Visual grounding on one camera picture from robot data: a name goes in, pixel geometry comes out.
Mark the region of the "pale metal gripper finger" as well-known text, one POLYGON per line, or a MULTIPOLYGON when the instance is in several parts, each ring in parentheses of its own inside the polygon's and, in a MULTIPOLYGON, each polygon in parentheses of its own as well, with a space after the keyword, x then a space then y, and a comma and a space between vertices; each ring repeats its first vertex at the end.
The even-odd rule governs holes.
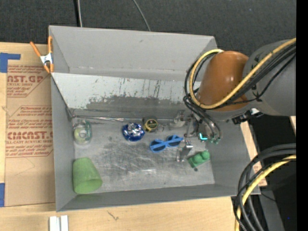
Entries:
POLYGON ((168 124, 168 129, 173 130, 173 129, 176 129, 176 128, 181 128, 185 124, 186 124, 186 121, 185 121, 184 112, 178 111, 176 116, 172 120, 170 120, 170 122, 168 124))
POLYGON ((176 161, 183 162, 192 149, 192 142, 190 140, 185 140, 185 145, 177 150, 176 161))

